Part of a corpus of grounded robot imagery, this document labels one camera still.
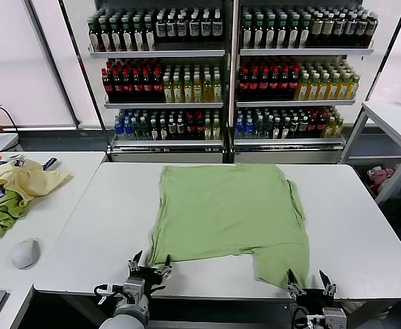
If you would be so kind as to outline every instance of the white desk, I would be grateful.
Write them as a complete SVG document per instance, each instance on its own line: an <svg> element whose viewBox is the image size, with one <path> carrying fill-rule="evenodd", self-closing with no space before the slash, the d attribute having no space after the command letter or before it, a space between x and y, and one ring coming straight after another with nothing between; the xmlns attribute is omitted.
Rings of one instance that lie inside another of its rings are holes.
<svg viewBox="0 0 401 329"><path fill-rule="evenodd" d="M4 157L15 153L4 152ZM46 197L33 200L25 217L0 239L0 289L10 295L0 311L0 329L18 326L33 293L36 274L46 261L51 248L73 212L98 166L106 158L103 152L20 152L31 160L44 164L55 157L61 163L58 170L69 171L72 178ZM26 271L15 268L10 259L13 247L28 238L41 242L40 259Z"/></svg>
<svg viewBox="0 0 401 329"><path fill-rule="evenodd" d="M102 164L34 288L92 295L98 284L122 284L128 275L127 259L150 248L162 167ZM339 299L401 299L401 242L353 170L338 164L279 167L297 184L306 215L311 252L308 287L321 286L322 269L337 283ZM289 298L284 289L256 280L251 256L174 263L165 285L156 295Z"/></svg>
<svg viewBox="0 0 401 329"><path fill-rule="evenodd" d="M365 127L368 119L371 119L399 146L401 146L401 105L388 101L365 101L362 103L361 113L354 125L351 136L341 155L341 163L348 163L352 149ZM395 187L401 182L401 164L390 179L389 183L377 195L376 203L381 204L390 198Z"/></svg>
<svg viewBox="0 0 401 329"><path fill-rule="evenodd" d="M0 132L0 151L16 144L17 139L18 136L16 133Z"/></svg>

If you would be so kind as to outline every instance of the drink label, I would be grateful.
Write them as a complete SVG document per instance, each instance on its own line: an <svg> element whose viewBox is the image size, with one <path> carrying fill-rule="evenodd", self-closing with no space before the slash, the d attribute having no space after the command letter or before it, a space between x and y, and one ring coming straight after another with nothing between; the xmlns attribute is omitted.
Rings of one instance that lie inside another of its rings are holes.
<svg viewBox="0 0 401 329"><path fill-rule="evenodd" d="M164 38L165 36L167 36L167 24L156 23L156 35L159 38Z"/></svg>
<svg viewBox="0 0 401 329"><path fill-rule="evenodd" d="M101 39L103 39L104 48L106 51L112 51L112 47L110 46L110 38L107 33L103 33L101 35Z"/></svg>
<svg viewBox="0 0 401 329"><path fill-rule="evenodd" d="M90 43L92 44L92 48L94 51L98 51L99 49L99 44L98 44L98 38L94 33L89 34L90 38Z"/></svg>
<svg viewBox="0 0 401 329"><path fill-rule="evenodd" d="M258 49L261 47L261 39L263 38L263 31L256 31L255 32L255 41L254 41L254 48Z"/></svg>
<svg viewBox="0 0 401 329"><path fill-rule="evenodd" d="M287 46L287 48L292 49L295 47L296 38L297 38L297 30L294 29L290 31L289 45Z"/></svg>
<svg viewBox="0 0 401 329"><path fill-rule="evenodd" d="M331 86L330 91L328 92L327 99L334 99L336 91L337 91L337 86Z"/></svg>
<svg viewBox="0 0 401 329"><path fill-rule="evenodd" d="M182 97L181 97L179 88L174 88L174 101L176 103L180 103L182 101Z"/></svg>
<svg viewBox="0 0 401 329"><path fill-rule="evenodd" d="M279 134L280 134L280 130L278 128L274 129L272 139L278 139Z"/></svg>
<svg viewBox="0 0 401 329"><path fill-rule="evenodd" d="M202 101L202 90L200 88L194 88L194 102L200 103Z"/></svg>
<svg viewBox="0 0 401 329"><path fill-rule="evenodd" d="M213 36L221 36L223 34L222 22L212 22L212 34Z"/></svg>
<svg viewBox="0 0 401 329"><path fill-rule="evenodd" d="M144 51L143 35L139 32L135 32L134 39L136 40L138 51Z"/></svg>
<svg viewBox="0 0 401 329"><path fill-rule="evenodd" d="M284 45L284 39L285 39L285 30L281 29L278 32L278 41L276 42L276 48L282 48Z"/></svg>
<svg viewBox="0 0 401 329"><path fill-rule="evenodd" d="M121 40L119 40L119 35L117 33L112 33L113 44L115 45L116 51L122 51Z"/></svg>
<svg viewBox="0 0 401 329"><path fill-rule="evenodd" d="M301 89L299 90L299 95L297 96L297 100L298 101L304 100L306 92L307 92L307 86L302 85Z"/></svg>
<svg viewBox="0 0 401 329"><path fill-rule="evenodd" d="M288 134L289 134L289 130L287 128L284 128L282 130L281 139L286 139Z"/></svg>
<svg viewBox="0 0 401 329"><path fill-rule="evenodd" d="M199 22L189 22L190 36L199 36Z"/></svg>
<svg viewBox="0 0 401 329"><path fill-rule="evenodd" d="M345 99L345 94L346 94L347 89L348 89L348 86L342 86L340 88L339 97L337 99Z"/></svg>
<svg viewBox="0 0 401 329"><path fill-rule="evenodd" d="M311 86L310 94L308 95L308 100L313 101L316 97L316 92L317 92L317 86Z"/></svg>
<svg viewBox="0 0 401 329"><path fill-rule="evenodd" d="M214 87L214 99L215 101L221 101L221 87Z"/></svg>
<svg viewBox="0 0 401 329"><path fill-rule="evenodd" d="M127 51L132 51L133 50L133 45L132 45L132 38L130 37L130 33L124 33L124 42L125 42L125 48Z"/></svg>
<svg viewBox="0 0 401 329"><path fill-rule="evenodd" d="M243 48L249 48L250 46L250 35L251 31L246 30L243 34Z"/></svg>
<svg viewBox="0 0 401 329"><path fill-rule="evenodd" d="M202 36L211 35L211 22L202 22Z"/></svg>
<svg viewBox="0 0 401 329"><path fill-rule="evenodd" d="M240 82L239 83L239 88L246 90L249 87L249 84L247 82Z"/></svg>
<svg viewBox="0 0 401 329"><path fill-rule="evenodd" d="M193 100L191 99L191 88L190 87L185 87L185 101L187 103L191 103Z"/></svg>
<svg viewBox="0 0 401 329"><path fill-rule="evenodd" d="M171 103L173 101L173 97L171 96L171 89L164 89L164 94L167 103Z"/></svg>
<svg viewBox="0 0 401 329"><path fill-rule="evenodd" d="M274 36L275 36L275 31L274 30L269 30L266 33L266 49L270 49L274 46Z"/></svg>
<svg viewBox="0 0 401 329"><path fill-rule="evenodd" d="M335 26L332 29L332 33L336 36L340 36L345 29L345 21L335 22Z"/></svg>
<svg viewBox="0 0 401 329"><path fill-rule="evenodd" d="M148 50L153 51L154 48L154 35L153 32L147 32L147 43L148 43Z"/></svg>
<svg viewBox="0 0 401 329"><path fill-rule="evenodd" d="M176 35L175 23L167 23L167 35L168 36L175 36Z"/></svg>
<svg viewBox="0 0 401 329"><path fill-rule="evenodd" d="M178 36L186 36L185 22L178 22Z"/></svg>
<svg viewBox="0 0 401 329"><path fill-rule="evenodd" d="M308 30L307 29L303 29L301 31L301 36L299 39L299 48L305 48L305 45L307 44L307 38L308 38Z"/></svg>
<svg viewBox="0 0 401 329"><path fill-rule="evenodd" d="M319 89L319 94L317 96L317 99L318 100L324 99L325 93L326 93L326 86L321 86L321 88Z"/></svg>

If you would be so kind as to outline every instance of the green cloth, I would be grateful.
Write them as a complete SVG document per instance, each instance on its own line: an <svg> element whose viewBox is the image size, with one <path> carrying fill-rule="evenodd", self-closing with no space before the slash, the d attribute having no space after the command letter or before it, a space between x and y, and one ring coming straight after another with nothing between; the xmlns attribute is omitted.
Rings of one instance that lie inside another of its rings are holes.
<svg viewBox="0 0 401 329"><path fill-rule="evenodd" d="M14 220L25 214L23 207L19 206L22 197L11 190L5 190L5 195L0 199L0 237L11 228Z"/></svg>
<svg viewBox="0 0 401 329"><path fill-rule="evenodd" d="M253 254L260 279L305 287L309 247L294 183L274 164L165 167L147 263Z"/></svg>

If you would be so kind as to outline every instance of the cable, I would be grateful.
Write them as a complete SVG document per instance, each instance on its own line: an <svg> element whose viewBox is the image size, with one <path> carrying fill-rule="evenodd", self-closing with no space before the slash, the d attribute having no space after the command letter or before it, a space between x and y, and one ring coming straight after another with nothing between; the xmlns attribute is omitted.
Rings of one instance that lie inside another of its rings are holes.
<svg viewBox="0 0 401 329"><path fill-rule="evenodd" d="M10 116L10 113L8 113L8 111L5 108L3 108L1 105L0 105L0 109L3 110L7 114L8 118L10 119L11 123L13 124L13 128L16 130L16 133L17 133L17 142L16 142L16 144L14 144L13 146L7 147L6 149L2 149L0 151L0 153L1 153L1 152L8 151L9 149L14 149L17 145L19 145L19 143L21 142L21 135L19 134L19 131L18 131L17 127L16 127L16 124L13 121L13 118Z"/></svg>

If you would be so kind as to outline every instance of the computer mouse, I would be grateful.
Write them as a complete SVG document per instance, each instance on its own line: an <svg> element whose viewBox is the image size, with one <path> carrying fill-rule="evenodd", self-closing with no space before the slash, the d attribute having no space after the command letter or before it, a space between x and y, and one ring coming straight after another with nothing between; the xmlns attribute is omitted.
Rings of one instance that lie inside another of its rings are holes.
<svg viewBox="0 0 401 329"><path fill-rule="evenodd" d="M20 242L12 252L12 263L18 269L27 269L40 256L40 248L37 240L27 239Z"/></svg>

